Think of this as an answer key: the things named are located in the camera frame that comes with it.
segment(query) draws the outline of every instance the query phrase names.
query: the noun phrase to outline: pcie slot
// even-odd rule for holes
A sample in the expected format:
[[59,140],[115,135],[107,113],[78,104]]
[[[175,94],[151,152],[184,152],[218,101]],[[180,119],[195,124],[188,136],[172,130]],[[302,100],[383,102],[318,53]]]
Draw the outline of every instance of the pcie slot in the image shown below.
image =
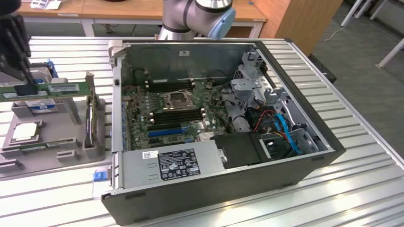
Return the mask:
[[184,144],[186,142],[174,142],[174,143],[168,143],[168,144],[151,144],[151,148],[158,148],[158,147],[166,147],[166,146],[171,146],[171,145],[178,145],[178,144]]
[[178,129],[182,127],[180,123],[171,123],[171,124],[159,124],[159,125],[151,125],[147,127],[148,131],[155,130],[164,130],[164,129]]

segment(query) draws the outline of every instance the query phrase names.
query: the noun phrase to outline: white cable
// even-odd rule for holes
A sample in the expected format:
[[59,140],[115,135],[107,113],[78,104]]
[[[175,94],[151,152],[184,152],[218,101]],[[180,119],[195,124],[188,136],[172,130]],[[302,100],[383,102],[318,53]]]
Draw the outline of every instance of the white cable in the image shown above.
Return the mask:
[[[346,27],[348,26],[348,24],[350,24],[350,22],[354,20],[354,18],[355,18],[355,17],[351,18],[351,20],[348,21]],[[336,30],[336,31],[334,32],[334,34],[331,35],[331,37],[330,37],[328,39],[324,39],[324,41],[332,40],[334,35],[335,35],[339,31],[342,31],[346,27],[342,27],[339,30]]]
[[391,34],[388,34],[380,27],[378,27],[376,25],[374,25],[368,20],[364,19],[364,21],[367,21],[367,23],[370,25],[372,25],[372,27],[378,28],[384,34],[387,34],[391,38],[394,38],[395,40],[400,41],[402,39],[399,39],[398,37],[394,37]]

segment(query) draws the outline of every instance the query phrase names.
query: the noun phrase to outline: floor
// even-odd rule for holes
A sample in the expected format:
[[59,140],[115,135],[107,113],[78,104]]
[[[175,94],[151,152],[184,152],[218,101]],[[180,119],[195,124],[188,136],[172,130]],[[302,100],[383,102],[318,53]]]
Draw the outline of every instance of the floor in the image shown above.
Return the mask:
[[[348,11],[348,5],[343,4],[314,55],[338,77],[335,85],[340,92],[404,157],[404,52],[384,69],[376,67],[402,37],[363,17],[354,19],[332,40],[324,41],[342,28]],[[119,25],[112,29],[115,33],[107,34],[106,28],[95,25],[95,35],[147,37],[160,31],[158,26],[136,26],[134,30],[132,25]],[[27,30],[32,36],[84,36],[79,24],[28,23]]]

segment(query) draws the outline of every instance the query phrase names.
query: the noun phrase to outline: blue latch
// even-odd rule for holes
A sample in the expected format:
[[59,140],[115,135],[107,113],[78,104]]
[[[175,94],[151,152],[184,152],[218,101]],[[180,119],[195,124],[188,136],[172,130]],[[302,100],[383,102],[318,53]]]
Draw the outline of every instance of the blue latch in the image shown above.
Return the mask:
[[102,172],[95,172],[94,174],[94,182],[102,182],[108,180],[108,173],[107,170]]

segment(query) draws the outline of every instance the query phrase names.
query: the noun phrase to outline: power supply label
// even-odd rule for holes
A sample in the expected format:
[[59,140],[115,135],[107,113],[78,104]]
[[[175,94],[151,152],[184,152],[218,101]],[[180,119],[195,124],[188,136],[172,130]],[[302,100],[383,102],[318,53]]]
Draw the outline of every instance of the power supply label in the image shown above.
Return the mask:
[[164,181],[202,174],[194,149],[160,153],[159,164]]

